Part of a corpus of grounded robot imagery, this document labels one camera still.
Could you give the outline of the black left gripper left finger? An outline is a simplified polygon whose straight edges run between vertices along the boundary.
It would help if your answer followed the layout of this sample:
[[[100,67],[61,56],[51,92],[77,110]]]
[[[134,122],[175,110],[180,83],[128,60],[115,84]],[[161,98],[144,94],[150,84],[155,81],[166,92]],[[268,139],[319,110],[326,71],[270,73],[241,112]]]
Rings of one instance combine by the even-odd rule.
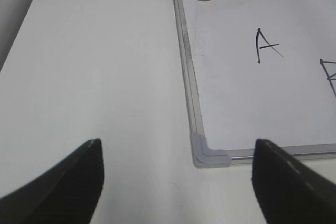
[[[104,184],[100,139],[88,140],[1,198],[1,223],[90,223]]]

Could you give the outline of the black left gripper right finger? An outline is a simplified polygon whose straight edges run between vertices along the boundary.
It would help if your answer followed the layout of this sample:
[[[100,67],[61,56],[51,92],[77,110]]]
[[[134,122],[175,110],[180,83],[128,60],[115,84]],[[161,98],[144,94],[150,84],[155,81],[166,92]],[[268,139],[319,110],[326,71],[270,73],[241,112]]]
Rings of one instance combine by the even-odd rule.
[[[251,182],[267,223],[335,223],[335,184],[270,140],[256,140]]]

